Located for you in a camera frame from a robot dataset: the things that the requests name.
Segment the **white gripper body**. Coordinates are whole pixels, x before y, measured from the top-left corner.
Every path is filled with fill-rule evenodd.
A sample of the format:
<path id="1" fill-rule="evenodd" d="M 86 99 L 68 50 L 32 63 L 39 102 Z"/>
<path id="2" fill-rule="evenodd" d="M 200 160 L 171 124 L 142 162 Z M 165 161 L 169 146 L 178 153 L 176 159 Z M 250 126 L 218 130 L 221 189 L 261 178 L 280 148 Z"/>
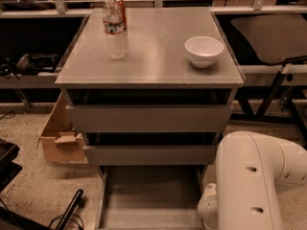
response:
<path id="1" fill-rule="evenodd" d="M 198 213 L 203 220 L 205 230 L 219 230 L 217 185 L 215 183 L 205 186 L 198 204 Z"/>

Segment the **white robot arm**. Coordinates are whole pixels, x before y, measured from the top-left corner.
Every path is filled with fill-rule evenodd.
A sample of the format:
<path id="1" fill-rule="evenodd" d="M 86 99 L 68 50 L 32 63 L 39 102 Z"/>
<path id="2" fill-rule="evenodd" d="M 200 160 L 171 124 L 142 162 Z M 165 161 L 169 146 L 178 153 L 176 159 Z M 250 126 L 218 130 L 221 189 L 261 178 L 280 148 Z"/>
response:
<path id="1" fill-rule="evenodd" d="M 306 184 L 307 150 L 295 142 L 234 131 L 218 145 L 216 181 L 198 212 L 205 230 L 284 230 L 277 195 Z"/>

